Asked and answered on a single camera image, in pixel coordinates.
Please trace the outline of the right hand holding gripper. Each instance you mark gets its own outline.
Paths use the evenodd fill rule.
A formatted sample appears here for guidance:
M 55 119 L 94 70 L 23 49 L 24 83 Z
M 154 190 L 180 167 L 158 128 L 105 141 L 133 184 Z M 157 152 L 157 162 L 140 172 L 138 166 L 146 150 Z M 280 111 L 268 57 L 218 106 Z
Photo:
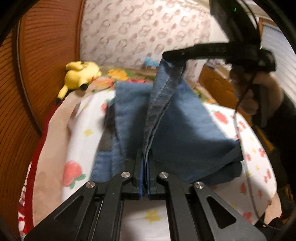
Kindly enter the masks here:
M 242 67 L 233 66 L 229 77 L 239 100 L 239 107 L 249 115 L 256 114 L 264 100 L 267 106 L 262 111 L 270 117 L 283 102 L 284 92 L 273 73 L 251 73 Z

